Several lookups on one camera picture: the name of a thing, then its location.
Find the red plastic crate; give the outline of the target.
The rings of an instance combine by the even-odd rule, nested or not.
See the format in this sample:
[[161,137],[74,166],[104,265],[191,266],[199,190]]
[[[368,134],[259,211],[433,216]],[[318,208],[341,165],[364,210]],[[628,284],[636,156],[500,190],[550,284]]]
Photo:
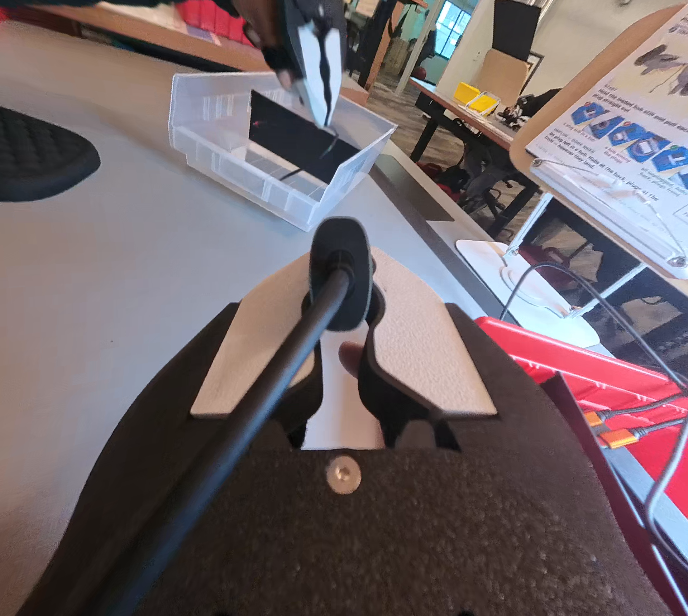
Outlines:
[[245,19],[232,16],[211,0],[187,0],[177,3],[176,10],[190,27],[254,47],[245,33]]

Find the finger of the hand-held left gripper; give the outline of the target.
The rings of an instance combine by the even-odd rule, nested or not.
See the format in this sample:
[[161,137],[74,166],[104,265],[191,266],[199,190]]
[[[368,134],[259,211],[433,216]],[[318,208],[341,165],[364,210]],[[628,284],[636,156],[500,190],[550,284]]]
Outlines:
[[322,38],[322,81],[325,98],[324,125],[330,125],[340,97],[343,78],[340,32],[330,30]]
[[315,22],[302,25],[297,32],[297,47],[303,57],[301,78],[296,81],[298,96],[315,125],[325,128],[330,122],[330,70],[325,39]]

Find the black usb hub box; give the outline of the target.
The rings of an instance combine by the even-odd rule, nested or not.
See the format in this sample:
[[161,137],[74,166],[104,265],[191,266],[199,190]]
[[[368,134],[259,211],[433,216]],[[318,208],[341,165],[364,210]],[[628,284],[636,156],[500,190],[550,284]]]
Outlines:
[[326,184],[341,164],[359,153],[336,133],[318,128],[256,91],[250,94],[248,138],[294,165],[289,176],[306,173]]

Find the clear plastic bin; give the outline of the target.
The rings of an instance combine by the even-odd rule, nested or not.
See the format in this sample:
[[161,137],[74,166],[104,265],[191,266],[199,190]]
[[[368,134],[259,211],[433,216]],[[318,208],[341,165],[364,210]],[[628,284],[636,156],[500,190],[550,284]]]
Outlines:
[[171,85],[168,134],[190,168],[304,232],[311,231],[370,172],[397,125],[341,97],[324,130],[359,149],[329,184],[248,138],[250,94],[256,91],[315,124],[294,93],[271,73],[177,73]]

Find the black mesh pad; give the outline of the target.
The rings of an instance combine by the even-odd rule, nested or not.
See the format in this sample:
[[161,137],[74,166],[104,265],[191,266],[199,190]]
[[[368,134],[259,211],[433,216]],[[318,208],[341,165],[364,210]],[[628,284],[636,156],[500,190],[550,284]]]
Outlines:
[[81,135],[1,107],[1,202],[27,203],[71,190],[100,167]]

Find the cardboard sheet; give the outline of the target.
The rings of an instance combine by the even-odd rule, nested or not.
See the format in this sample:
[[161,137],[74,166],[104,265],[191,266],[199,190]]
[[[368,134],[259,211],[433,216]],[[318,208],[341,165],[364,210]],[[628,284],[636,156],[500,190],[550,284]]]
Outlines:
[[491,48],[477,74],[476,87],[480,92],[498,98],[501,105],[512,106],[521,95],[529,70],[527,61]]

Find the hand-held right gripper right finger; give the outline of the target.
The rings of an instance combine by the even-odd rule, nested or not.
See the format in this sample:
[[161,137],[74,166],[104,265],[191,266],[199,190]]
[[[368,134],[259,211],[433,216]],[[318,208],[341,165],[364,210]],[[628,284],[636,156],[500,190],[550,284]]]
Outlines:
[[384,446],[407,426],[429,427],[431,442],[456,448],[449,424],[497,416],[488,389],[443,299],[379,247],[358,394],[378,421]]

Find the black panel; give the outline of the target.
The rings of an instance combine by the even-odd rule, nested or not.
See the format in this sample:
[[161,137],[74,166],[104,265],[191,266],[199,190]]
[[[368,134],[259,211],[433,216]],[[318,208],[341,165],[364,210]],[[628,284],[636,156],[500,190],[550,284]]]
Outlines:
[[526,62],[538,27],[541,8],[514,0],[494,0],[491,49]]

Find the instruction board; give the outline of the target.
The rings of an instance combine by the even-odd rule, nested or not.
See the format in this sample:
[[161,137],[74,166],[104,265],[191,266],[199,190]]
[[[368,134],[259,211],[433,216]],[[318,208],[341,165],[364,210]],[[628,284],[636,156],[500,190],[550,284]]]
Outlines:
[[512,140],[511,161],[660,275],[687,279],[687,5],[613,40]]

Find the wooden table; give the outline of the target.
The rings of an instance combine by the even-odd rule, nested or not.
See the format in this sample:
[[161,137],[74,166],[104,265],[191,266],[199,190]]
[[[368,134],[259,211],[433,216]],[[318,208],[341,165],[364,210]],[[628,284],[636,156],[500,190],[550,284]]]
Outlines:
[[[486,208],[493,217],[486,233],[498,238],[539,194],[538,185],[510,159],[515,133],[497,119],[442,95],[434,85],[416,79],[411,84],[419,90],[415,105],[427,118],[411,161],[468,215]],[[463,146],[462,156],[447,168],[421,160],[438,129],[448,131]]]

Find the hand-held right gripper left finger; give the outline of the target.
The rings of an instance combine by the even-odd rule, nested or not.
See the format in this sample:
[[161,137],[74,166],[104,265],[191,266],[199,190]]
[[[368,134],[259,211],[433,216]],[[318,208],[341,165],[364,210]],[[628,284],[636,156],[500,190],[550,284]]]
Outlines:
[[[223,419],[235,410],[310,305],[308,253],[267,277],[239,303],[191,406],[198,419]],[[321,346],[291,380],[271,418],[291,446],[304,444],[307,422],[323,400]]]

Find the red plastic bin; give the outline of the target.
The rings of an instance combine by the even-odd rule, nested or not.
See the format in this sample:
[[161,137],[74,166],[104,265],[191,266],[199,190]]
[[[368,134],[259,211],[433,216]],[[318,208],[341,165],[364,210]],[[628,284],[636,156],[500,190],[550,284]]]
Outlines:
[[[687,614],[687,574],[651,545],[642,506],[687,417],[665,374],[578,348],[494,318],[476,324],[541,385],[569,422],[606,490],[636,559],[673,615]],[[642,412],[637,408],[655,405]]]

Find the person's right hand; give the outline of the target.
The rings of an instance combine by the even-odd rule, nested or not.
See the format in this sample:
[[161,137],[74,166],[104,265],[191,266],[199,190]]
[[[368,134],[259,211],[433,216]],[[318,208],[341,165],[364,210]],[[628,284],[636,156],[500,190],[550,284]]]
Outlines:
[[365,353],[365,346],[356,342],[343,342],[339,346],[339,361],[345,371],[353,378],[358,379],[360,365]]

